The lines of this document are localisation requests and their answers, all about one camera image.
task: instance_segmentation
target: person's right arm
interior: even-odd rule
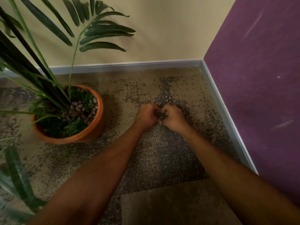
[[[300,224],[300,210],[257,174],[208,142],[185,120],[177,106],[166,105],[160,124],[182,135],[244,224]]]

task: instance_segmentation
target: gray baseboard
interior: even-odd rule
[[[207,65],[205,64],[204,60],[201,60],[200,63],[200,70],[205,78],[205,81],[207,83],[208,89],[214,99],[214,102],[217,106],[217,109],[223,119],[224,125],[229,133],[229,136],[232,140],[232,143],[234,145],[234,148],[236,149],[238,156],[242,162],[242,164],[244,164],[246,167],[248,167],[249,169],[251,169],[253,172],[257,173],[257,170],[255,168],[255,165],[243,143],[243,140],[241,138],[241,136],[238,133],[238,130],[226,108],[226,105],[219,93],[219,90],[209,72],[209,69],[207,67]]]
[[[147,69],[165,69],[165,68],[185,68],[190,66],[199,66],[200,59],[186,59],[186,60],[168,60],[168,61],[144,61],[144,62],[128,62],[128,63],[113,63],[113,64],[98,64],[98,65],[81,65],[74,66],[73,73],[100,73],[100,72],[117,72],[117,71],[137,71]],[[69,74],[71,67],[51,67],[54,75]],[[5,73],[10,77],[16,77],[9,70]]]

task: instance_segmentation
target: plant pot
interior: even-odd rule
[[[33,125],[33,129],[38,134],[38,136],[45,142],[51,143],[51,144],[67,144],[67,143],[88,143],[93,140],[95,140],[99,135],[102,133],[104,129],[104,118],[103,118],[103,101],[100,95],[91,89],[90,87],[83,86],[83,85],[72,85],[73,87],[77,87],[80,89],[84,89],[90,93],[92,93],[98,102],[98,111],[96,113],[95,119],[92,121],[90,125],[88,125],[87,128],[85,128],[82,132],[66,137],[66,138],[51,138],[44,134],[43,127],[39,125],[38,123]],[[35,115],[32,116],[32,121],[35,121],[36,117]]]

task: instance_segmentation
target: person's left hand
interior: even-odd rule
[[[155,115],[157,113],[160,113],[160,108],[157,105],[143,104],[135,117],[134,125],[139,126],[143,131],[150,129],[158,121],[158,117]]]

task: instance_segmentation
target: speckled carpet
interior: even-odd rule
[[[61,83],[66,75],[59,75]],[[30,117],[2,118],[1,137],[21,133],[20,157],[37,196],[48,200],[84,163],[131,125],[143,103],[172,98],[187,120],[233,158],[237,154],[199,68],[74,74],[73,83],[97,90],[107,127],[87,144],[51,145],[37,138]],[[0,80],[0,109],[26,110],[34,95]],[[14,206],[24,206],[2,196]],[[144,134],[100,224],[240,224],[181,136],[156,125]]]

